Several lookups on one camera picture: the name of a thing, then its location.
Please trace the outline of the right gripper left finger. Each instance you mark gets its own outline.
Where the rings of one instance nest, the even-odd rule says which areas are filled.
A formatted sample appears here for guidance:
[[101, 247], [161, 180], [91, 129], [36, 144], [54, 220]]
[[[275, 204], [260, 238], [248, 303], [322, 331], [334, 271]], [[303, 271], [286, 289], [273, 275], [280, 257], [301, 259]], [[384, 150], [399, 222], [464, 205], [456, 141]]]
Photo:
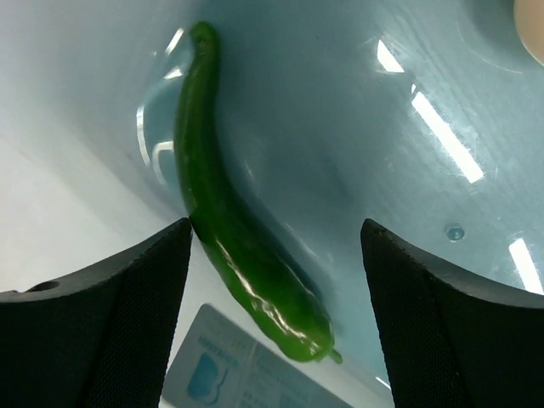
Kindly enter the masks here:
[[2, 406], [158, 406], [191, 238], [181, 218], [88, 267], [3, 292]]

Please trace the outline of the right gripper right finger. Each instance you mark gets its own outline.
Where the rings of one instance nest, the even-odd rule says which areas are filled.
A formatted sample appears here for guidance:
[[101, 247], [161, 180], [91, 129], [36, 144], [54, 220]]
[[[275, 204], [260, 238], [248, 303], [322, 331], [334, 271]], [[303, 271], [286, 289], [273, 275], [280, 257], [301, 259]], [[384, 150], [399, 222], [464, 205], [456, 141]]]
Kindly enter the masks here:
[[396, 406], [542, 406], [541, 295], [423, 251], [372, 219], [360, 242]]

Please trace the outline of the green toy chili pepper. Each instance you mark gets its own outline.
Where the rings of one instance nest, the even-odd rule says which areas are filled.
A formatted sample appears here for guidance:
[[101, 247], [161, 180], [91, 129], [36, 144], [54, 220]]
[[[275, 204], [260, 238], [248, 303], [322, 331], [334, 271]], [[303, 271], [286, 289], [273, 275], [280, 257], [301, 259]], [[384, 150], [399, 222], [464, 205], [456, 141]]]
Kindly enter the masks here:
[[216, 126], [219, 35], [199, 21], [188, 36], [194, 56], [178, 97], [173, 151], [191, 226], [231, 297], [287, 358], [341, 364], [325, 306], [226, 172]]

